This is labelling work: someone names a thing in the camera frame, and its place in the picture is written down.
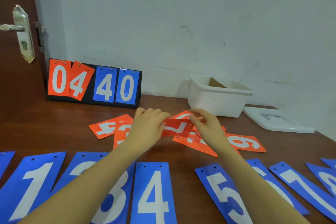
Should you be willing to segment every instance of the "person's right arm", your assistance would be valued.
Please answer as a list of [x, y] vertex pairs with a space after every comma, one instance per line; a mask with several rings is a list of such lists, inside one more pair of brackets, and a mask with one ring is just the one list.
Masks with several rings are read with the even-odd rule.
[[203, 124], [196, 116], [190, 115], [202, 139], [223, 160], [223, 168], [228, 172], [238, 188], [239, 194], [254, 224], [309, 222], [272, 188], [231, 146], [216, 118], [203, 109], [191, 109], [197, 116], [203, 116]]

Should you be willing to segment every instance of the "forearm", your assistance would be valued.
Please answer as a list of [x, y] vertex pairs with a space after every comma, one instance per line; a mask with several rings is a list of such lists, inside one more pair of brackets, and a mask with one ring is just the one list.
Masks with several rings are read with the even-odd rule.
[[254, 224], [309, 223], [234, 150], [227, 146], [214, 150], [223, 160], [223, 168], [237, 186]]
[[85, 170], [20, 224], [89, 223], [124, 171], [139, 157], [127, 140]]

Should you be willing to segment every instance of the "hand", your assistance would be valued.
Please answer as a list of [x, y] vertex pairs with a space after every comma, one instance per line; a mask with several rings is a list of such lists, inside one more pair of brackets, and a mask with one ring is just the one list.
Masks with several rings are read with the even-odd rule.
[[160, 139], [166, 125], [163, 121], [168, 118], [171, 118], [171, 115], [160, 109], [148, 108], [145, 110], [139, 107], [135, 112], [128, 137], [123, 144], [127, 142], [132, 149], [143, 154]]
[[233, 150], [216, 116], [200, 108], [190, 109], [189, 111], [197, 116], [203, 116], [200, 120], [195, 115], [190, 115], [189, 118], [206, 144], [214, 151], [223, 149], [223, 147], [225, 150]]

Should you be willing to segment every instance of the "person's left arm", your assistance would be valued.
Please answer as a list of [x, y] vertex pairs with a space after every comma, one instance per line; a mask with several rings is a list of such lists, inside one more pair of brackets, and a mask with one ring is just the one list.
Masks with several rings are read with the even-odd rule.
[[106, 195], [124, 171], [161, 137], [162, 121], [171, 115], [160, 109], [138, 108], [127, 139], [105, 158], [49, 198], [19, 224], [90, 223]]

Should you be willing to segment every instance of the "person's left hand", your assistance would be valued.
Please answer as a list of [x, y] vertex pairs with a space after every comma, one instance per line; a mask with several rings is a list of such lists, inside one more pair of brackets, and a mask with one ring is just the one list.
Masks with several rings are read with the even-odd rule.
[[123, 144], [127, 144], [140, 154], [151, 148], [161, 137], [162, 131], [166, 123], [165, 119], [171, 115], [167, 112], [162, 112], [160, 109], [139, 107], [134, 116], [131, 130], [127, 139]]

